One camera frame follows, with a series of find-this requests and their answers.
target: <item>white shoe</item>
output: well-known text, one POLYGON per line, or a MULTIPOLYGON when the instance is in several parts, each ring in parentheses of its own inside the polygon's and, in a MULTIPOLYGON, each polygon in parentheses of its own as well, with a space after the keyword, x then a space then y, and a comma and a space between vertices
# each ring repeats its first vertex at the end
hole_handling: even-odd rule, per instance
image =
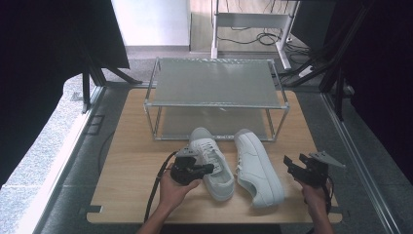
POLYGON ((212 134, 205 128, 194 130, 190 136, 189 147, 200 156, 196 164, 214 166, 212 174, 204 175, 209 194, 217 201, 230 199, 235 189, 234 176, 212 134))
POLYGON ((250 130, 234 135, 238 149, 238 183, 252 196, 252 207, 264 208, 284 200, 282 184, 268 158, 264 145, 250 130))

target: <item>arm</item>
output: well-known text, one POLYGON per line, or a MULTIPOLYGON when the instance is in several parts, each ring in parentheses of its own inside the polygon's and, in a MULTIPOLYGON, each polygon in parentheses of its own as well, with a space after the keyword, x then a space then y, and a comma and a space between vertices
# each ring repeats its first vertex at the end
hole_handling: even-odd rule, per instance
POLYGON ((315 234, 332 234, 333 227, 328 219, 325 195, 322 188, 314 188, 297 180, 303 186, 303 195, 308 205, 309 215, 313 220, 315 234))
POLYGON ((149 216, 136 234, 158 234, 168 216, 184 200, 185 195, 201 183, 200 179, 192 181, 187 186, 182 186, 170 177, 170 165, 161 178, 159 205, 155 212, 149 216))

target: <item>person's left hand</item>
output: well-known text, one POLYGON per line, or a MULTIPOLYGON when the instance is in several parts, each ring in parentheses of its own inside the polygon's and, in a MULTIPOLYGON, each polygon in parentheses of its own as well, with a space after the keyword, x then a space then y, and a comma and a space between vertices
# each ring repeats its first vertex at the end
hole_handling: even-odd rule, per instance
POLYGON ((167 209, 172 212, 184 200, 186 194, 196 188, 201 183, 201 179, 195 179, 188 185, 184 186, 177 183, 170 177, 170 169, 172 164, 169 164, 161 178, 160 201, 158 207, 167 209))

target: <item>white sneaker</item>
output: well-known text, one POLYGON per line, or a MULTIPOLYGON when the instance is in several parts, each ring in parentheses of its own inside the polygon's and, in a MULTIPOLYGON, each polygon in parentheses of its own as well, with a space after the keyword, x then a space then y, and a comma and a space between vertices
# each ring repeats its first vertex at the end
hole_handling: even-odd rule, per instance
POLYGON ((200 156, 196 164, 214 166, 212 174, 204 175, 209 194, 217 201, 230 199, 235 189, 234 176, 212 134, 205 128, 194 130, 190 136, 189 147, 200 156))
POLYGON ((264 208, 284 200, 282 184, 268 158, 264 145, 250 130, 234 135, 238 149, 238 183, 252 196, 252 207, 264 208))

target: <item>wooden table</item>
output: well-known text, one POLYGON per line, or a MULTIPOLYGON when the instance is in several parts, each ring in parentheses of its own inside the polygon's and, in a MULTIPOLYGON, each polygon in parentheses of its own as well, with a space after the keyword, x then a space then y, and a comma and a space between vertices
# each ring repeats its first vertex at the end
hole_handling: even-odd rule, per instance
MULTIPOLYGON (((279 138, 276 142, 263 143, 282 182, 284 202, 276 207, 253 209, 250 205, 251 196, 237 183, 234 196, 229 201, 217 202, 210 197, 205 185, 201 184, 186 196, 184 203, 171 214, 167 223, 311 222, 303 202, 301 186, 287 173, 287 166, 282 160, 287 155, 300 165, 300 153, 308 154, 317 150, 295 94, 285 93, 290 110, 279 138)), ((89 222, 142 222, 158 170, 172 151, 188 144, 188 141, 159 141, 152 138, 143 109, 145 94, 146 90, 136 89, 128 95, 91 201, 91 206, 101 206, 100 213, 88 213, 89 222)), ((235 143, 218 141, 218 146, 235 173, 235 143)), ((157 207, 158 199, 159 189, 151 211, 157 207)), ((332 205, 337 206, 335 198, 332 205)), ((330 214, 329 218, 335 223, 342 219, 342 215, 330 214)))

